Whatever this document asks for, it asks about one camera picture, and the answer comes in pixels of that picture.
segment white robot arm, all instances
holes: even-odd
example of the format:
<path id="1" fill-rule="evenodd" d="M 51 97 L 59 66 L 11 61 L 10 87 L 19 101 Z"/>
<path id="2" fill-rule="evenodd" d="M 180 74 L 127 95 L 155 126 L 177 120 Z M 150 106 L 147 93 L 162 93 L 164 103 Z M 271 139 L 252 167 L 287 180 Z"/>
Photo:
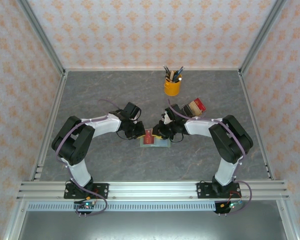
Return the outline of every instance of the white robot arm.
<path id="1" fill-rule="evenodd" d="M 162 139 L 173 140 L 177 133 L 202 135 L 213 139 L 221 161 L 212 178 L 212 189 L 219 197 L 227 194 L 233 187 L 234 174 L 244 156 L 243 153 L 247 154 L 253 146 L 252 139 L 237 119 L 232 115 L 216 119 L 193 117 L 187 115 L 185 108 L 180 109 L 178 105 L 174 104 L 165 109 L 162 120 L 153 128 L 152 134 Z"/>
<path id="2" fill-rule="evenodd" d="M 142 121 L 137 121 L 141 109 L 129 102 L 122 110 L 110 112 L 108 115 L 91 119 L 79 119 L 71 116 L 65 122 L 52 142 L 52 149 L 57 151 L 63 139 L 74 126 L 78 127 L 61 146 L 58 155 L 62 162 L 69 168 L 73 177 L 81 187 L 88 189 L 93 185 L 93 178 L 89 174 L 85 162 L 93 138 L 106 133 L 124 131 L 128 140 L 144 136 L 145 128 Z"/>

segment aluminum frame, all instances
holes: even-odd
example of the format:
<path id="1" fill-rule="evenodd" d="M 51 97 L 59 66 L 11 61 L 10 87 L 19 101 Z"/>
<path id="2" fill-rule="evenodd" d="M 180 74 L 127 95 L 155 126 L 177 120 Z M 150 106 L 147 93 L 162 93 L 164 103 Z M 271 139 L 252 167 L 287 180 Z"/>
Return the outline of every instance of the aluminum frame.
<path id="1" fill-rule="evenodd" d="M 197 196 L 197 183 L 182 181 L 107 181 L 108 201 L 202 201 Z M 282 180 L 246 180 L 252 189 L 252 200 L 286 200 L 289 194 Z M 249 199 L 249 189 L 240 184 L 243 200 Z M 73 201 L 64 199 L 64 181 L 24 181 L 17 194 L 17 201 Z M 207 198 L 221 201 L 227 198 Z"/>
<path id="2" fill-rule="evenodd" d="M 52 60 L 53 65 L 57 69 L 57 71 L 62 75 L 64 73 L 64 67 L 61 61 L 56 54 L 54 47 L 50 43 L 44 29 L 42 28 L 41 24 L 39 23 L 34 11 L 31 8 L 28 0 L 17 0 L 20 7 L 22 8 L 25 16 L 28 18 L 34 32 L 37 34 L 38 38 L 40 39 L 43 47 L 45 48 L 47 54 L 49 55 L 50 59 Z"/>
<path id="3" fill-rule="evenodd" d="M 281 13 L 282 8 L 284 7 L 287 0 L 276 0 L 273 8 L 271 9 L 269 16 L 265 20 L 263 26 L 261 27 L 258 35 L 256 36 L 249 52 L 247 53 L 239 72 L 241 75 L 244 75 L 252 61 L 254 60 L 255 56 L 257 55 L 260 47 L 262 46 L 263 42 L 265 41 L 270 29 L 274 25 L 277 17 Z"/>
<path id="4" fill-rule="evenodd" d="M 112 72 L 112 71 L 163 71 L 163 67 L 134 67 L 134 68 L 123 68 L 123 67 L 113 67 L 113 68 L 66 68 L 66 72 Z M 237 71 L 237 67 L 209 67 L 209 68 L 201 68 L 201 67 L 189 67 L 186 68 L 187 71 Z"/>
<path id="5" fill-rule="evenodd" d="M 34 181 L 35 179 L 40 178 L 40 176 L 38 176 L 36 174 L 38 171 L 38 167 L 39 166 L 43 167 L 43 164 L 45 163 L 45 159 L 46 159 L 46 155 L 47 155 L 47 151 L 48 151 L 48 147 L 49 147 L 49 143 L 50 143 L 50 138 L 52 135 L 52 131 L 54 129 L 54 125 L 55 125 L 55 121 L 57 118 L 57 113 L 58 113 L 58 109 L 60 106 L 62 94 L 64 92 L 64 88 L 66 85 L 67 77 L 68 77 L 68 73 L 66 72 L 65 74 L 63 74 L 61 76 L 61 78 L 59 80 L 58 89 L 57 89 L 56 95 L 54 97 L 53 105 L 51 106 L 51 109 L 50 109 L 48 122 L 46 124 L 45 133 L 44 133 L 44 136 L 43 136 L 43 139 L 41 142 L 41 148 L 40 148 L 38 156 L 36 158 L 36 164 L 34 165 L 34 167 L 31 170 L 29 181 Z"/>
<path id="6" fill-rule="evenodd" d="M 199 203 L 202 201 L 220 201 L 226 198 L 197 197 L 198 181 L 110 181 L 108 202 L 114 204 L 131 202 L 182 202 Z M 288 240 L 300 240 L 300 230 L 295 224 L 292 204 L 286 184 L 282 180 L 247 180 L 252 189 L 252 200 L 276 200 L 282 223 Z M 241 184 L 242 199 L 249 199 L 246 185 Z M 24 181 L 17 195 L 17 204 L 8 225 L 5 240 L 19 238 L 30 202 L 67 203 L 73 199 L 64 199 L 63 181 Z"/>
<path id="7" fill-rule="evenodd" d="M 266 166 L 268 174 L 269 174 L 269 178 L 271 178 L 271 180 L 274 180 L 275 179 L 275 175 L 274 175 L 275 171 L 274 171 L 274 168 L 272 166 L 272 163 L 269 161 L 269 157 L 268 157 L 269 154 L 268 154 L 268 152 L 267 152 L 267 150 L 264 146 L 264 140 L 263 140 L 263 137 L 261 136 L 260 131 L 259 131 L 259 127 L 258 127 L 258 124 L 257 124 L 257 120 L 256 120 L 256 117 L 255 117 L 255 113 L 254 113 L 252 104 L 250 102 L 250 98 L 249 98 L 249 95 L 248 95 L 248 91 L 247 91 L 247 88 L 246 88 L 244 77 L 240 74 L 240 71 L 238 71 L 238 75 L 239 75 L 242 90 L 243 90 L 243 93 L 244 93 L 244 96 L 245 96 L 245 100 L 246 100 L 246 103 L 248 105 L 248 109 L 249 109 L 250 116 L 251 116 L 251 119 L 252 119 L 252 124 L 253 124 L 254 130 L 255 130 L 255 133 L 256 133 L 256 138 L 257 138 L 259 146 L 260 146 L 261 154 L 262 154 L 265 166 Z"/>

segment yellow cup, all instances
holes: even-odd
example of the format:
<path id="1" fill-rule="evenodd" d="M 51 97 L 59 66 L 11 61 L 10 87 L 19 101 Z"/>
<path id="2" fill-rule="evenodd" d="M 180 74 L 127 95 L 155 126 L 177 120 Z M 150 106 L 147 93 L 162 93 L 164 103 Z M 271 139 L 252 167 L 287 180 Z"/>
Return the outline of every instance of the yellow cup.
<path id="1" fill-rule="evenodd" d="M 164 83 L 165 94 L 167 94 L 168 96 L 172 96 L 172 97 L 178 95 L 180 92 L 180 84 L 181 84 L 181 81 L 170 82 L 167 79 L 165 79 L 165 83 Z"/>

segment wallpaper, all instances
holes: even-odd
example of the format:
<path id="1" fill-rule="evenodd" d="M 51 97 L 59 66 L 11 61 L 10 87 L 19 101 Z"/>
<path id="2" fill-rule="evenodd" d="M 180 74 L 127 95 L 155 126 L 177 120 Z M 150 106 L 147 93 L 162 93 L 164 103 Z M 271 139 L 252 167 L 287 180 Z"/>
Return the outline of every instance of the wallpaper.
<path id="1" fill-rule="evenodd" d="M 239 68 L 275 0 L 30 0 L 67 68 Z"/>
<path id="2" fill-rule="evenodd" d="M 288 0 L 245 76 L 277 179 L 287 180 L 300 225 L 300 0 Z"/>
<path id="3" fill-rule="evenodd" d="M 40 149 L 60 76 L 16 0 L 0 0 L 0 240 Z"/>

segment marble surface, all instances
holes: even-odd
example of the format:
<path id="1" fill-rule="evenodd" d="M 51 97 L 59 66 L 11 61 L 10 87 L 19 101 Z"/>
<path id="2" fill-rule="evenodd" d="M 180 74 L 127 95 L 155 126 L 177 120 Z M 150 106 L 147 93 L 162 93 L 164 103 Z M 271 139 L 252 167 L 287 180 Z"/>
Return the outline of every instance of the marble surface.
<path id="1" fill-rule="evenodd" d="M 168 107 L 164 74 L 163 70 L 69 72 L 50 143 L 68 117 L 94 118 L 105 115 L 104 110 L 116 110 L 107 102 L 98 103 L 98 99 L 111 100 L 121 108 L 128 102 L 136 104 L 142 109 L 140 120 L 145 128 L 152 128 Z M 179 95 L 169 99 L 172 104 L 183 106 L 197 97 L 207 108 L 205 117 L 234 115 L 253 140 L 254 146 L 237 171 L 237 178 L 267 179 L 237 72 L 185 70 Z M 54 153 L 49 147 L 41 181 L 69 179 Z M 211 180 L 220 156 L 213 140 L 200 135 L 185 135 L 182 142 L 171 143 L 170 148 L 140 148 L 139 139 L 122 140 L 111 132 L 92 140 L 85 161 L 95 181 Z"/>

